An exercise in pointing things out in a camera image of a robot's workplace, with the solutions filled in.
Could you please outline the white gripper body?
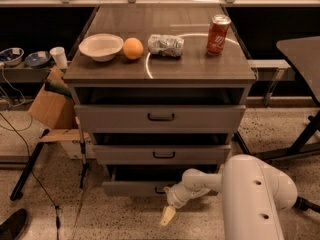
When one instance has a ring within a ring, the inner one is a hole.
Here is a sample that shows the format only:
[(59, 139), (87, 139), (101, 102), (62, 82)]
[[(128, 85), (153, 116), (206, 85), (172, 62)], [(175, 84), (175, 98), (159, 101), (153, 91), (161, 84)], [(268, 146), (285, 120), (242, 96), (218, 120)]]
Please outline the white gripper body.
[(182, 208), (189, 200), (189, 194), (183, 184), (175, 184), (172, 187), (163, 188), (169, 205), (176, 209)]

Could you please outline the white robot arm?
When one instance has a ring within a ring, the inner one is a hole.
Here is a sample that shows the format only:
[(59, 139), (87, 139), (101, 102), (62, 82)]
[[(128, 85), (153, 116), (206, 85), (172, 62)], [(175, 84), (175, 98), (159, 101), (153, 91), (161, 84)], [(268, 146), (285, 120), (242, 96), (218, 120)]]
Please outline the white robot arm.
[(278, 212), (293, 207), (298, 197), (287, 174), (250, 155), (229, 158), (219, 174), (188, 169), (179, 183), (164, 191), (168, 205), (162, 226), (189, 200), (220, 193), (225, 240), (284, 240)]

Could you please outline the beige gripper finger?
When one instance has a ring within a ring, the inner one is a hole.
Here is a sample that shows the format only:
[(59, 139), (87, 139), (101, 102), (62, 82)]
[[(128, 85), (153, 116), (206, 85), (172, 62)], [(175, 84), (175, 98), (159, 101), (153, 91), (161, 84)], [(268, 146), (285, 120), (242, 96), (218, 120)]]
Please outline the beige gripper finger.
[(160, 219), (161, 226), (167, 226), (176, 214), (176, 208), (174, 206), (165, 206)]

